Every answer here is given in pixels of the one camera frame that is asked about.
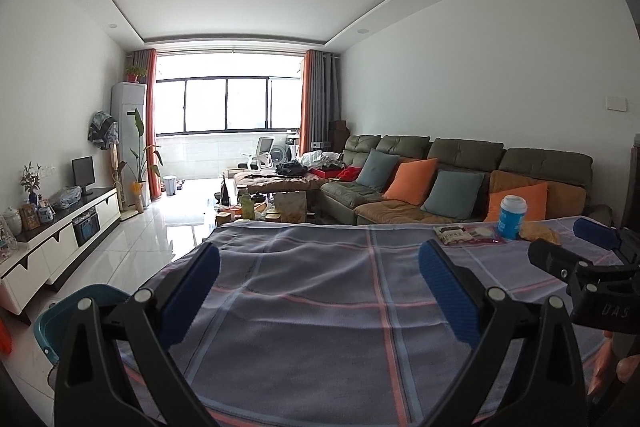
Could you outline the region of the right hand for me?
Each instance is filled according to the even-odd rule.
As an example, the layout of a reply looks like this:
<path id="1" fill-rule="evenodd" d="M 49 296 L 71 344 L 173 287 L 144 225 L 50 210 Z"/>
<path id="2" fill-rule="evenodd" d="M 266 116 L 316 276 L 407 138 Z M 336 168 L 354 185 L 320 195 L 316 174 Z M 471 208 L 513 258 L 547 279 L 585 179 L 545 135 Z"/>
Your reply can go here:
<path id="1" fill-rule="evenodd" d="M 613 352 L 613 333 L 604 331 L 605 342 L 601 346 L 594 362 L 593 374 L 587 395 L 592 397 L 612 381 L 628 384 L 639 373 L 639 355 L 623 359 L 616 358 Z"/>

